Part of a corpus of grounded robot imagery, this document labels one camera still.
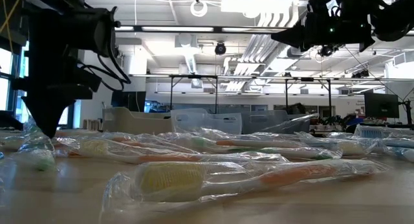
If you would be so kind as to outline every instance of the table surface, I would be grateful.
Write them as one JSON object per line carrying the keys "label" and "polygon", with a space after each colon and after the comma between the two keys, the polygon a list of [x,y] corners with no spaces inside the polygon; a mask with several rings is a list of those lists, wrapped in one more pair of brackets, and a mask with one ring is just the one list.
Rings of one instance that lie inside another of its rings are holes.
{"label": "table surface", "polygon": [[[383,162],[393,169],[205,203],[149,223],[414,223],[414,165]],[[0,223],[98,223],[106,183],[134,167],[72,158],[58,159],[57,165],[54,173],[7,168]]]}

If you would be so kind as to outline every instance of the metal frame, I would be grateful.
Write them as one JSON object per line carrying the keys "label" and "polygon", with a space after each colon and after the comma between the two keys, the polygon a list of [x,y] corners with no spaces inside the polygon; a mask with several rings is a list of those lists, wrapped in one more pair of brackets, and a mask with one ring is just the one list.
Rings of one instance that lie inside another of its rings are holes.
{"label": "metal frame", "polygon": [[[218,108],[218,95],[219,95],[219,90],[218,90],[218,86],[219,86],[219,79],[224,79],[224,78],[233,78],[236,79],[238,78],[237,76],[217,76],[217,75],[198,75],[198,74],[180,74],[180,75],[174,75],[174,74],[170,74],[170,75],[166,75],[166,74],[160,74],[158,75],[158,77],[160,78],[165,78],[165,77],[170,77],[171,78],[171,91],[169,92],[170,94],[170,108],[172,109],[173,107],[173,94],[186,94],[189,92],[173,92],[173,88],[183,79],[183,78],[189,78],[189,79],[202,79],[202,78],[206,78],[214,87],[215,87],[215,93],[201,93],[203,95],[215,95],[215,113],[217,114],[219,111]],[[174,84],[174,78],[180,78],[180,80],[178,82],[176,82]],[[213,82],[210,80],[211,79],[215,79],[215,85],[213,84]],[[289,107],[289,88],[295,84],[298,81],[302,81],[302,82],[319,82],[322,84],[322,86],[324,86],[324,88],[326,88],[326,90],[328,90],[328,100],[329,100],[329,116],[332,117],[332,93],[331,93],[331,82],[332,79],[333,80],[345,80],[345,81],[390,81],[390,82],[395,82],[400,81],[400,82],[413,82],[414,80],[412,79],[387,79],[387,78],[377,78],[377,79],[370,79],[370,78],[313,78],[313,77],[309,77],[309,78],[287,78],[287,77],[270,77],[267,79],[271,79],[271,80],[284,80],[285,81],[285,98],[286,98],[286,109],[288,109]],[[328,86],[326,86],[325,84],[322,83],[322,81],[326,81],[328,83]],[[229,94],[229,95],[241,95],[241,93],[225,93],[225,94]]]}
{"label": "metal frame", "polygon": [[[122,25],[116,32],[143,33],[190,33],[190,34],[273,34],[290,27],[218,27],[218,26],[186,26],[186,25]],[[414,36],[409,31],[405,37]]]}
{"label": "metal frame", "polygon": [[[219,112],[219,91],[218,91],[218,86],[219,86],[219,79],[218,76],[214,76],[214,75],[197,75],[197,74],[189,74],[189,75],[170,75],[169,76],[171,78],[171,91],[170,91],[170,98],[169,98],[169,109],[172,110],[173,109],[173,88],[175,87],[175,85],[177,85],[179,82],[181,82],[181,80],[183,78],[189,78],[189,79],[201,79],[201,78],[207,78],[207,80],[214,86],[214,84],[212,83],[212,81],[209,78],[213,78],[215,79],[215,93],[210,93],[211,95],[215,94],[215,114],[218,114]],[[178,80],[178,82],[176,82],[174,84],[174,78],[180,78],[180,80]]]}

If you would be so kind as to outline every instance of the toothbrush head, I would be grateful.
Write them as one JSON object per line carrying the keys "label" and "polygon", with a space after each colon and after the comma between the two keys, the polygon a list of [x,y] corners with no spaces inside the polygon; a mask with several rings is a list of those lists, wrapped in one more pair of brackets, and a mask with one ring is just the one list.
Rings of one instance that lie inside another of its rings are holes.
{"label": "toothbrush head", "polygon": [[143,201],[194,201],[201,196],[205,173],[195,163],[149,162],[138,167],[132,191]]}
{"label": "toothbrush head", "polygon": [[80,144],[79,153],[83,156],[103,156],[108,154],[108,149],[106,140],[85,140]]}

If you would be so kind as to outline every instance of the wall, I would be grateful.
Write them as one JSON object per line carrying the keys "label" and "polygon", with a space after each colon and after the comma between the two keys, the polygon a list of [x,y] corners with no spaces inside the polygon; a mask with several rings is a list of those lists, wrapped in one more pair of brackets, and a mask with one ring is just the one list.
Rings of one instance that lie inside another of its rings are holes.
{"label": "wall", "polygon": [[[83,51],[80,53],[80,58],[87,65],[95,65],[99,68],[103,66],[98,61],[98,57],[92,51]],[[116,71],[112,61],[109,58],[102,58],[103,62],[113,71]],[[109,86],[120,89],[120,83],[115,80],[114,78],[109,77],[106,74],[102,74],[98,71],[94,71],[99,77],[102,78],[104,82],[106,82]],[[131,85],[125,85],[124,91],[145,91],[145,78],[132,78]],[[80,108],[76,109],[75,112],[74,123],[79,123],[80,120],[80,127],[82,126],[83,120],[85,119],[97,119],[102,118],[102,102],[106,106],[111,105],[112,99],[112,91],[106,88],[103,84],[99,86],[98,92],[93,94],[92,100],[81,100],[80,101]]]}
{"label": "wall", "polygon": [[[155,94],[155,91],[167,91],[170,90],[170,84],[166,83],[148,83],[147,84],[147,100],[154,100],[160,103],[169,104],[170,94]],[[190,84],[177,84],[174,87],[173,92],[202,92],[201,89],[191,89]],[[205,88],[210,88],[210,84],[204,83]],[[289,104],[302,103],[309,106],[328,106],[328,96],[289,96]],[[173,94],[173,104],[214,104],[215,95],[181,95]],[[242,96],[232,95],[224,96],[219,95],[219,104],[250,104],[250,105],[267,105],[269,110],[273,110],[273,105],[285,105],[285,96]],[[345,117],[349,113],[354,113],[356,109],[360,109],[364,105],[363,96],[341,96],[332,97],[332,105],[336,108],[336,114]]]}

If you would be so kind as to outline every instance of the ceiling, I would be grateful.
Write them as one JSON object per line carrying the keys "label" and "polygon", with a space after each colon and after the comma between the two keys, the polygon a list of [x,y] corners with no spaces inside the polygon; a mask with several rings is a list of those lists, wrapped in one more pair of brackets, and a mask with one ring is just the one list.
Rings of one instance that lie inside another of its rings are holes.
{"label": "ceiling", "polygon": [[[207,0],[208,11],[203,17],[190,12],[193,0],[86,0],[93,7],[111,9],[118,7],[115,18],[123,25],[202,25],[202,26],[256,26],[259,18],[247,18],[241,13],[221,12],[221,0]],[[146,45],[152,60],[148,61],[151,73],[172,73],[181,63],[183,55],[175,54],[175,36],[178,34],[117,33],[120,38],[140,38]],[[250,42],[251,35],[241,34],[197,34],[201,52],[195,55],[197,64],[223,65],[227,56],[242,55]],[[288,69],[293,76],[341,76],[344,71],[369,62],[370,71],[378,76],[384,72],[384,62],[404,49],[414,49],[414,37],[402,38],[396,42],[381,42],[358,52],[358,45],[347,45],[332,57],[321,59],[317,49],[310,50],[302,59]],[[223,41],[227,47],[225,56],[216,56],[215,45]]]}

